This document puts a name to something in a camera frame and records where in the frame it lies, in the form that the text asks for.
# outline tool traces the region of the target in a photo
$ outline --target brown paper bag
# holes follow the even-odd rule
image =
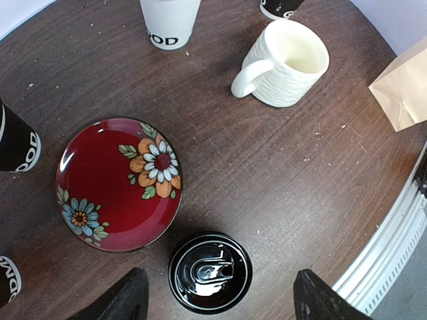
[[[427,37],[369,86],[396,131],[427,120]]]

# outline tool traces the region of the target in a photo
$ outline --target white ceramic mug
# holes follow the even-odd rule
[[[193,33],[201,0],[140,0],[151,43],[163,50],[183,47]]]
[[[252,93],[267,105],[290,107],[328,66],[328,50],[312,30],[295,21],[273,21],[246,55],[232,93],[237,98]]]

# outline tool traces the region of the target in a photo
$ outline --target cup lid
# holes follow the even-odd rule
[[[246,250],[223,233],[196,235],[178,248],[169,264],[174,297],[190,311],[224,312],[239,303],[252,281]]]

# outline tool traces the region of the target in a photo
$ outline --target red plate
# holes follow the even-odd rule
[[[79,133],[56,173],[64,221],[102,251],[139,249],[160,237],[181,203],[181,167],[156,129],[107,119]]]

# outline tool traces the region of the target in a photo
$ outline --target wooden table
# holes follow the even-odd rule
[[[296,106],[232,97],[269,22],[258,2],[203,0],[191,41],[173,52],[150,44],[138,0],[58,1],[0,42],[0,95],[43,141],[30,173],[0,173],[0,252],[24,280],[1,319],[64,319],[135,266],[149,274],[150,320],[290,319],[298,270],[333,285],[348,268],[401,190],[426,126],[394,132],[367,88],[394,54],[347,0],[306,0],[294,15],[324,40],[331,61]],[[115,116],[163,131],[185,178],[168,232],[122,255],[76,239],[54,188],[70,139]],[[167,283],[177,242],[203,230],[231,235],[254,264],[245,299],[212,317],[180,307]]]

